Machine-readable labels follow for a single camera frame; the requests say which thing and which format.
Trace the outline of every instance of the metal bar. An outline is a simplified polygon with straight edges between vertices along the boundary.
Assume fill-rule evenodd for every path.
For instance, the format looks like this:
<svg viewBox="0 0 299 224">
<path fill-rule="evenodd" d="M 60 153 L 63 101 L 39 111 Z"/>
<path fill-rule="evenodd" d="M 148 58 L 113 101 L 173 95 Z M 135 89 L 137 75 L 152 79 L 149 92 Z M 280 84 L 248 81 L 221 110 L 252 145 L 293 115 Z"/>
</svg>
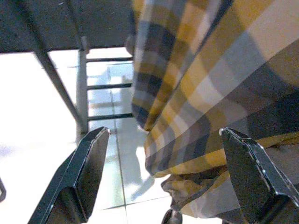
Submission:
<svg viewBox="0 0 299 224">
<path fill-rule="evenodd" d="M 54 84 L 64 103 L 70 110 L 72 116 L 83 128 L 83 121 L 79 116 L 77 109 L 71 101 L 69 94 L 67 93 L 57 71 L 54 68 L 54 65 L 51 59 L 48 56 L 45 44 L 42 41 L 42 38 L 38 32 L 37 27 L 34 25 L 33 20 L 29 16 L 29 12 L 26 10 L 25 6 L 20 1 L 7 0 L 9 8 L 12 15 L 15 17 L 15 22 L 18 22 L 21 27 L 23 27 L 23 32 L 31 39 L 32 49 L 35 52 L 38 60 L 44 67 L 47 72 L 50 80 Z"/>
<path fill-rule="evenodd" d="M 65 11 L 67 13 L 67 16 L 68 16 L 69 20 L 71 21 L 71 24 L 72 24 L 71 29 L 72 29 L 75 37 L 76 37 L 76 41 L 78 43 L 79 49 L 84 50 L 85 48 L 84 48 L 84 45 L 81 41 L 81 35 L 80 35 L 82 33 L 82 31 L 81 31 L 81 29 L 78 25 L 78 22 L 76 20 L 75 14 L 74 14 L 74 11 L 71 7 L 71 1 L 70 0 L 64 0 L 63 6 L 65 8 Z"/>
<path fill-rule="evenodd" d="M 90 58 L 86 62 L 125 62 L 132 61 L 133 57 Z"/>
<path fill-rule="evenodd" d="M 113 115 L 102 115 L 102 116 L 91 116 L 88 120 L 108 120 L 108 119 L 120 119 L 120 118 L 133 118 L 131 113 L 113 114 Z"/>
<path fill-rule="evenodd" d="M 83 126 L 80 133 L 88 132 L 88 101 L 87 101 L 87 75 L 86 75 L 86 52 L 79 51 L 79 69 L 77 74 L 77 108 L 83 120 Z"/>
<path fill-rule="evenodd" d="M 132 83 L 122 83 L 122 84 L 109 84 L 109 85 L 90 85 L 87 90 L 104 90 L 104 89 L 115 89 L 115 88 L 129 88 Z"/>
</svg>

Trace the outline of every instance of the tile floor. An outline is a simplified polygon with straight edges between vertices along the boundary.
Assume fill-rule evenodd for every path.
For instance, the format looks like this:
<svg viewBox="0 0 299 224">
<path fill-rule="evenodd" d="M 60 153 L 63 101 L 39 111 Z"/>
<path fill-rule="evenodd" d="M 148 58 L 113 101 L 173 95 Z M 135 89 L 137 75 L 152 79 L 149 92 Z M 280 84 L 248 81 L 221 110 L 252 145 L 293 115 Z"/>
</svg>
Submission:
<svg viewBox="0 0 299 224">
<path fill-rule="evenodd" d="M 117 53 L 127 56 L 124 49 Z M 99 55 L 115 56 L 115 52 L 92 50 L 88 57 Z M 50 56 L 75 103 L 77 51 Z M 0 203 L 0 223 L 26 223 L 57 167 L 75 149 L 76 124 L 33 54 L 0 55 L 0 67 L 4 108 L 0 111 L 0 177 L 7 188 L 7 197 Z M 129 63 L 88 63 L 87 75 L 88 85 L 129 83 L 133 68 Z M 131 98 L 130 88 L 89 91 L 89 115 L 131 112 Z M 165 178 L 153 179 L 145 170 L 146 133 L 134 118 L 89 123 L 91 130 L 99 126 L 109 127 L 112 135 L 88 223 L 161 223 L 171 198 L 160 187 Z M 221 220 L 184 216 L 183 223 L 220 224 Z"/>
</svg>

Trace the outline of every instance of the checkered cloth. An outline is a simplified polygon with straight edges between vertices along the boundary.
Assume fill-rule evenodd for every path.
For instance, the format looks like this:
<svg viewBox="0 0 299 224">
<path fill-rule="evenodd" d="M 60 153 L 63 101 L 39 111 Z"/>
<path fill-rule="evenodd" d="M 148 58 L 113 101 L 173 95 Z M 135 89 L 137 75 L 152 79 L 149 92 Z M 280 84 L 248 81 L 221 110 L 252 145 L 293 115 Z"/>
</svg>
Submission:
<svg viewBox="0 0 299 224">
<path fill-rule="evenodd" d="M 219 136 L 299 141 L 298 0 L 134 0 L 135 92 L 146 168 L 172 207 L 239 209 Z"/>
</svg>

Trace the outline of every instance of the metal frame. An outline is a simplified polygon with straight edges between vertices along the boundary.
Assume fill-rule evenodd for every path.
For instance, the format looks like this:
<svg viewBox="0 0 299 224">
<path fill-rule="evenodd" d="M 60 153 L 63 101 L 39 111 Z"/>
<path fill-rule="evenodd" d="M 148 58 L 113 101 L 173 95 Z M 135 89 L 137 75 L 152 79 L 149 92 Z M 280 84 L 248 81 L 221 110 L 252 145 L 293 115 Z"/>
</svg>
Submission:
<svg viewBox="0 0 299 224">
<path fill-rule="evenodd" d="M 77 107 L 72 103 L 71 98 L 66 91 L 66 88 L 61 81 L 51 59 L 48 56 L 47 49 L 41 38 L 37 26 L 30 17 L 30 13 L 27 11 L 22 1 L 19 0 L 5 0 L 10 8 L 10 13 L 15 18 L 15 22 L 19 23 L 23 27 L 25 34 L 32 40 L 33 51 L 35 52 L 38 60 L 47 72 L 50 80 L 54 84 L 62 100 L 70 110 L 74 117 L 80 134 L 88 132 L 88 121 L 90 120 L 103 120 L 103 119 L 119 119 L 119 118 L 131 118 L 133 115 L 130 114 L 113 114 L 104 116 L 93 116 L 88 117 L 88 90 L 97 89 L 110 89 L 110 88 L 128 88 L 132 84 L 113 84 L 113 85 L 96 85 L 87 86 L 87 74 L 86 74 L 86 63 L 90 62 L 122 62 L 132 61 L 133 57 L 118 57 L 118 58 L 95 58 L 87 59 L 86 54 L 88 53 L 88 44 L 85 36 L 82 36 L 81 28 L 76 21 L 73 10 L 71 8 L 71 2 L 67 0 L 65 2 L 65 11 L 68 17 L 71 19 L 72 31 L 76 37 L 79 48 L 79 70 L 77 75 Z"/>
</svg>

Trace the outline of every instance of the plaid fabric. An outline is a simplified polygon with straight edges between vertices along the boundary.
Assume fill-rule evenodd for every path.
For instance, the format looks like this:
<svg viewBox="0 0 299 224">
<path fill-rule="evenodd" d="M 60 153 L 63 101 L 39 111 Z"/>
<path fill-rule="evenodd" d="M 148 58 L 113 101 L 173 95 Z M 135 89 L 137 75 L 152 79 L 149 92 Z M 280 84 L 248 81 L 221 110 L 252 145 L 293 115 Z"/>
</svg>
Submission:
<svg viewBox="0 0 299 224">
<path fill-rule="evenodd" d="M 299 1 L 136 2 L 132 105 L 150 131 L 146 168 L 172 174 L 162 187 L 177 210 L 238 209 L 218 130 L 264 147 L 298 142 Z"/>
</svg>

